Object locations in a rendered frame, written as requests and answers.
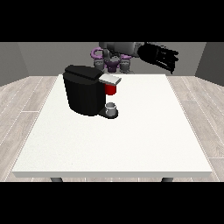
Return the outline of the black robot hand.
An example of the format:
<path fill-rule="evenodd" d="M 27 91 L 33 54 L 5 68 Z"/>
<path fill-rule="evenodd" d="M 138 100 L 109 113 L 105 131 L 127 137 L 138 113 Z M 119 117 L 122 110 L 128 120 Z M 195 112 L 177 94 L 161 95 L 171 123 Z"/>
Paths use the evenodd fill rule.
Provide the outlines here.
<path fill-rule="evenodd" d="M 141 45 L 137 50 L 137 54 L 142 61 L 161 67 L 171 74 L 175 70 L 175 63 L 179 60 L 177 51 L 152 43 Z"/>

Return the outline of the pale grey machine lid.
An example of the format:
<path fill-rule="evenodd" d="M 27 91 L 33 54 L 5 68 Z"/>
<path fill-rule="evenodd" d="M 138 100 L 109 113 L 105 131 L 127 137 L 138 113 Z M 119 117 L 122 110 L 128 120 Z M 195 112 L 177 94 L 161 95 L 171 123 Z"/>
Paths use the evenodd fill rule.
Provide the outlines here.
<path fill-rule="evenodd" d="M 100 78 L 99 82 L 110 86 L 116 86 L 122 79 L 111 74 L 104 73 Z"/>

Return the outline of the red pod holder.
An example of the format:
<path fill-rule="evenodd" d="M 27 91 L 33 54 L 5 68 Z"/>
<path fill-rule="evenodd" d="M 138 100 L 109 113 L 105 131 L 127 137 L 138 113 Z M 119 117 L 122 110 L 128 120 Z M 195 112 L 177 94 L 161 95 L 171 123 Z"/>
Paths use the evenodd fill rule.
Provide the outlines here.
<path fill-rule="evenodd" d="M 106 95 L 114 95 L 116 93 L 116 86 L 105 84 L 104 87 Z"/>

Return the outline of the black coffee machine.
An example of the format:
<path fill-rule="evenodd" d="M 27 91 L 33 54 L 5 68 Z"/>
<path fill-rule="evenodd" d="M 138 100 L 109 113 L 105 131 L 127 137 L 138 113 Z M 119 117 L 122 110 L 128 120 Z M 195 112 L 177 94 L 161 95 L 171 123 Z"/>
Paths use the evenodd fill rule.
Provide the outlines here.
<path fill-rule="evenodd" d="M 71 110 L 84 116 L 118 117 L 117 109 L 115 115 L 106 115 L 105 84 L 99 82 L 103 74 L 103 71 L 91 66 L 70 65 L 65 69 L 63 80 Z"/>

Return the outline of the grey and purple robot trunk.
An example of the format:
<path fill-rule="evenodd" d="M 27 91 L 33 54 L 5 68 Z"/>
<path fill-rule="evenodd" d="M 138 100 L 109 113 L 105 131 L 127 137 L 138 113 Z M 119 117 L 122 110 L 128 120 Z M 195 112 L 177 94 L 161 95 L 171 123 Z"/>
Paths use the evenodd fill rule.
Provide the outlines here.
<path fill-rule="evenodd" d="M 131 74 L 129 55 L 111 52 L 107 49 L 100 47 L 94 48 L 90 53 L 91 58 L 94 60 L 94 67 L 109 73 L 119 71 L 123 74 Z"/>

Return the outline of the small grey cup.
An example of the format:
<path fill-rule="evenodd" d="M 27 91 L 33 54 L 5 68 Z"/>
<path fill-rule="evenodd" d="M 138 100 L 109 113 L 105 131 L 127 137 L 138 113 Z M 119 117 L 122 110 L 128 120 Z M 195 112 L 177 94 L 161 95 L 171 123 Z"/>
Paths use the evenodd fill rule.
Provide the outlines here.
<path fill-rule="evenodd" d="M 105 105 L 105 109 L 107 116 L 114 116 L 116 114 L 116 105 L 113 102 L 108 102 Z"/>

